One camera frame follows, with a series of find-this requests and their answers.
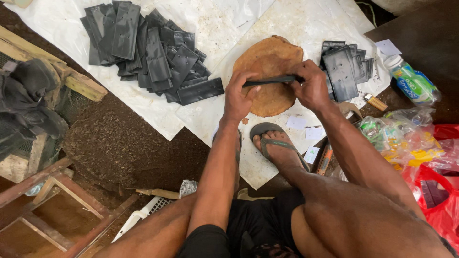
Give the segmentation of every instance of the flip-flop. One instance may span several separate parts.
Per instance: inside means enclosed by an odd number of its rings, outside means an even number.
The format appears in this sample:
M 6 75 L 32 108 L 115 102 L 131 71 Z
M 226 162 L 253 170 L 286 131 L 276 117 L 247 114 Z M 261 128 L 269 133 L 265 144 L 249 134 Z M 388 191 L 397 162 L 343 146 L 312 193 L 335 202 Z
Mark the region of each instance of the flip-flop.
M 238 129 L 237 132 L 239 133 L 239 146 L 241 147 L 241 150 L 242 150 L 242 133 L 241 131 Z M 215 137 L 217 136 L 217 133 L 214 134 L 213 138 L 212 138 L 212 143 L 213 141 L 215 141 Z M 238 149 L 236 149 L 236 162 L 237 164 L 239 165 L 239 160 L 241 158 L 241 151 L 239 151 Z
M 311 169 L 309 168 L 308 164 L 306 163 L 306 161 L 304 161 L 304 159 L 301 156 L 301 154 L 298 152 L 298 150 L 293 145 L 291 145 L 289 143 L 286 143 L 286 142 L 283 142 L 281 140 L 265 139 L 265 138 L 261 137 L 262 134 L 265 134 L 268 131 L 278 131 L 278 132 L 285 133 L 285 131 L 280 126 L 278 126 L 278 125 L 276 125 L 274 123 L 259 123 L 259 124 L 255 125 L 252 128 L 252 130 L 250 131 L 250 140 L 252 142 L 253 142 L 253 137 L 254 136 L 256 136 L 256 135 L 260 136 L 260 138 L 261 138 L 260 139 L 261 151 L 262 151 L 262 154 L 263 154 L 263 156 L 265 158 L 267 158 L 269 161 L 271 161 L 271 159 L 269 158 L 268 150 L 266 149 L 266 145 L 267 144 L 278 145 L 278 146 L 281 146 L 281 147 L 284 147 L 284 148 L 287 148 L 287 149 L 294 150 L 298 154 L 298 157 L 300 158 L 301 164 L 303 165 L 304 169 L 308 173 L 311 172 Z

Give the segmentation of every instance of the soil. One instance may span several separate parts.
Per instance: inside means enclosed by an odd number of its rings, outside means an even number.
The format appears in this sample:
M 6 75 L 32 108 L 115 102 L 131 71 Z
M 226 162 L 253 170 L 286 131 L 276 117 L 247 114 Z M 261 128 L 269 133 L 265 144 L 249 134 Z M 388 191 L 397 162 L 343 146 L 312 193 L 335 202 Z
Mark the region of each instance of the soil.
M 92 103 L 67 132 L 75 171 L 104 188 L 178 191 L 199 180 L 210 148 L 183 129 L 169 142 L 112 94 Z

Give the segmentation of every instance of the round wooden board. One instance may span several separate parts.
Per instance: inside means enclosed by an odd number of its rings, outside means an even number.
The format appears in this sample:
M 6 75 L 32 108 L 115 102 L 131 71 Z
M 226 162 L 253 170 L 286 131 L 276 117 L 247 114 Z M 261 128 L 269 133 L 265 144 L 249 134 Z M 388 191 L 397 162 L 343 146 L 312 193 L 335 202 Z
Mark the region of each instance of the round wooden board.
M 302 60 L 301 47 L 274 35 L 247 49 L 234 63 L 233 72 L 238 70 L 257 72 L 259 75 L 250 80 L 265 79 L 291 74 L 292 67 Z M 252 87 L 243 88 L 242 93 L 247 94 Z M 286 84 L 261 85 L 250 112 L 260 117 L 279 115 L 293 106 L 295 99 L 293 90 Z

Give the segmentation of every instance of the hand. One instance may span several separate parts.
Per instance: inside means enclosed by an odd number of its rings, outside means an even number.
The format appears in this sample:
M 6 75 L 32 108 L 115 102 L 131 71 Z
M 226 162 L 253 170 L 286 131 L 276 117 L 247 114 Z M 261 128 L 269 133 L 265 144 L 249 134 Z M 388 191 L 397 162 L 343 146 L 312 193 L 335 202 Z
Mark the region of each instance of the hand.
M 303 84 L 298 81 L 290 84 L 303 106 L 316 112 L 330 105 L 325 73 L 312 60 L 297 64 L 293 68 L 293 73 L 304 79 Z
M 258 73 L 240 72 L 237 71 L 231 77 L 228 86 L 225 90 L 225 111 L 222 120 L 226 122 L 239 122 L 247 116 L 253 104 L 253 99 L 260 91 L 260 86 L 253 87 L 247 93 L 247 96 L 242 94 L 242 85 L 248 78 L 257 76 Z

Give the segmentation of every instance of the person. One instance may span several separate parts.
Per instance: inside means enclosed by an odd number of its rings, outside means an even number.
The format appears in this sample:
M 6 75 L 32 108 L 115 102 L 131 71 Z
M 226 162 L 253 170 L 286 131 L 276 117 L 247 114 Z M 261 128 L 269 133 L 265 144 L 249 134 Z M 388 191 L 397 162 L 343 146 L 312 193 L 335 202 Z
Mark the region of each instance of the person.
M 272 200 L 233 200 L 238 125 L 260 89 L 243 95 L 242 85 L 256 74 L 236 72 L 197 191 L 150 215 L 95 257 L 456 257 L 397 171 L 329 99 L 324 72 L 307 60 L 295 74 L 304 82 L 290 86 L 321 121 L 349 182 L 309 173 L 282 128 L 262 124 L 252 130 L 253 144 L 295 188 Z

